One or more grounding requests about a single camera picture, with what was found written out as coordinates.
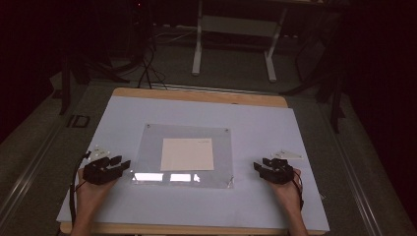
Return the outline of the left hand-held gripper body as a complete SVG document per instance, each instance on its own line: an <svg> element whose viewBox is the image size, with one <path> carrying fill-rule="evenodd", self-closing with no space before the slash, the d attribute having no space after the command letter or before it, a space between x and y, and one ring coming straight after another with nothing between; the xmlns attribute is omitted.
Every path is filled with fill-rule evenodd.
<svg viewBox="0 0 417 236"><path fill-rule="evenodd" d="M121 162L111 166L109 164L111 158L108 150L95 146L89 152L88 164L84 167L84 179L94 185L103 185L120 178L122 172L113 171L113 168L119 166Z"/></svg>

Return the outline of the black floor bracket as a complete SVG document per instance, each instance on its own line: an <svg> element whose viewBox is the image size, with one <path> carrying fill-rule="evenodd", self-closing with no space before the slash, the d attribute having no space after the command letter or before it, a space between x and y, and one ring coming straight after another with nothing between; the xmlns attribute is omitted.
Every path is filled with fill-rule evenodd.
<svg viewBox="0 0 417 236"><path fill-rule="evenodd" d="M67 128L86 128L90 117L85 115L72 115L66 125Z"/></svg>

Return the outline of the clear acrylic frame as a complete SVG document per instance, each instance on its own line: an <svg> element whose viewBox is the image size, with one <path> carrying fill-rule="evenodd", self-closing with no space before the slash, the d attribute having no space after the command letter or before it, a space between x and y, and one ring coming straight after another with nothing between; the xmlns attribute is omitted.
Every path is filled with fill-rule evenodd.
<svg viewBox="0 0 417 236"><path fill-rule="evenodd" d="M147 124L132 175L137 185L231 189L231 130Z"/></svg>

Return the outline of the metal floor rail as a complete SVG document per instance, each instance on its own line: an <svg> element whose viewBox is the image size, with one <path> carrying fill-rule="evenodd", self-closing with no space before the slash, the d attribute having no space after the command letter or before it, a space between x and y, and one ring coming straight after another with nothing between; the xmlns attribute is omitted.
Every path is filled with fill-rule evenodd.
<svg viewBox="0 0 417 236"><path fill-rule="evenodd" d="M355 204L361 214L362 221L365 224L369 236L383 236L381 227L377 222L374 212L369 204L368 197L366 196L362 185L354 171L353 165L350 161L349 155L346 152L346 149L343 147L342 142L338 134L333 129L330 123L330 112L331 109L326 104L318 103L322 118L324 119L327 129L330 131L337 152L340 155L343 169L346 175L347 183L349 189L354 198Z"/></svg>
<svg viewBox="0 0 417 236"><path fill-rule="evenodd" d="M47 147L61 128L61 100L47 97L0 144L0 228L29 188Z"/></svg>

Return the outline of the person's right hand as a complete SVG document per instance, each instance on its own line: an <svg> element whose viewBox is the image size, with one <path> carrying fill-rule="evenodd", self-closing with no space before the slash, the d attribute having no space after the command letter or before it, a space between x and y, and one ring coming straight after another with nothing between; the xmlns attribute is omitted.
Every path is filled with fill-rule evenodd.
<svg viewBox="0 0 417 236"><path fill-rule="evenodd" d="M300 182L301 171L294 170L294 179L284 185L269 183L278 202L283 206L285 211L299 209L301 211L301 197L302 191Z"/></svg>

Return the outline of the white paper sheet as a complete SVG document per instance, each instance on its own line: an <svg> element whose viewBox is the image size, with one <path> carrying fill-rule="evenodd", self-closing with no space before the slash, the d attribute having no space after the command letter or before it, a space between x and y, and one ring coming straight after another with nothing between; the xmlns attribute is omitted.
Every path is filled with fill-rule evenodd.
<svg viewBox="0 0 417 236"><path fill-rule="evenodd" d="M161 171L213 170L211 139L164 139Z"/></svg>

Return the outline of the black metal stand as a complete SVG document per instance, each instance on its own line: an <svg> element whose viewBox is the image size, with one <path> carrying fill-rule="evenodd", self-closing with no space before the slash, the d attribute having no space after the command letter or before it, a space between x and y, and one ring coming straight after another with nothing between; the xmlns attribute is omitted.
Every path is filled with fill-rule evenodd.
<svg viewBox="0 0 417 236"><path fill-rule="evenodd" d="M133 69L138 64L139 60L135 58L126 65L110 68L90 59L87 55L79 51L70 52L63 49L61 51L61 88L54 93L55 97L61 99L61 110L59 114L64 115L71 104L71 75L75 76L78 84L85 85L89 81L87 68L91 68L113 82L127 83L127 80L119 77L118 73Z"/></svg>
<svg viewBox="0 0 417 236"><path fill-rule="evenodd" d="M316 88L316 102L330 101L329 122L337 134L338 119L343 117L340 101L346 77L342 43L344 20L345 17L341 13L324 14L320 17L295 57L296 71L301 84L281 92L282 95L291 96Z"/></svg>

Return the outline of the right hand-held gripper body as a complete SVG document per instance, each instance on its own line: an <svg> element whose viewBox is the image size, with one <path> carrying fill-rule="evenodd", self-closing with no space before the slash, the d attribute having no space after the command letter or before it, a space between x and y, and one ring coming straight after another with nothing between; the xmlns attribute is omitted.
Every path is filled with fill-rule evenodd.
<svg viewBox="0 0 417 236"><path fill-rule="evenodd" d="M302 156L282 149L272 153L269 159L274 162L274 167L265 166L262 162L262 167L267 170L267 176L262 178L273 184L283 185L294 178L294 168L289 164L289 160L302 159Z"/></svg>

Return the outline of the person's left hand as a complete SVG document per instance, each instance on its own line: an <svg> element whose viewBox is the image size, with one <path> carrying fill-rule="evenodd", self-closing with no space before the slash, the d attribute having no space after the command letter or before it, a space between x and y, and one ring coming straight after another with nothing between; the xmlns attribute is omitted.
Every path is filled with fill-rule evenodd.
<svg viewBox="0 0 417 236"><path fill-rule="evenodd" d="M99 210L116 180L103 185L94 185L84 179L84 169L78 171L80 184L77 186L77 212L92 213Z"/></svg>

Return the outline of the white metal stand frame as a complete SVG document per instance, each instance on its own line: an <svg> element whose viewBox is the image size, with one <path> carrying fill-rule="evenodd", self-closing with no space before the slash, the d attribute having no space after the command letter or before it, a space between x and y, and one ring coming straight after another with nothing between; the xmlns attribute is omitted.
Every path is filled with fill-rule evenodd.
<svg viewBox="0 0 417 236"><path fill-rule="evenodd" d="M277 81L277 76L275 74L272 55L280 37L280 33L287 15L287 11L288 9L286 7L284 7L280 11L278 15L279 19L277 22L219 17L205 15L203 13L203 0L199 0L197 16L197 39L192 67L192 75L198 76L201 71L203 52L202 35L204 31L251 36L264 36L269 37L271 39L271 45L269 49L264 52L264 58L268 72L268 80L271 83L275 83Z"/></svg>

